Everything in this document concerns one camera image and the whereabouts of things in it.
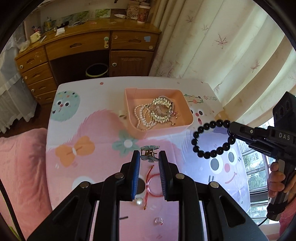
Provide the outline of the person right hand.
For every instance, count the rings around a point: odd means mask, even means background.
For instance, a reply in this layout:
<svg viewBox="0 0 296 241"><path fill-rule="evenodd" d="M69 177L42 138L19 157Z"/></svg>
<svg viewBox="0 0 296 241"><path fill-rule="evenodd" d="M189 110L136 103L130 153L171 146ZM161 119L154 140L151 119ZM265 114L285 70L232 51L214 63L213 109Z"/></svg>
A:
<svg viewBox="0 0 296 241"><path fill-rule="evenodd" d="M283 191L288 193L288 202L290 202L295 198L295 175L287 185L284 185L282 181L285 179L285 175L278 169L278 163L273 162L270 167L271 173L267 179L268 195L270 198L274 198L278 192Z"/></svg>

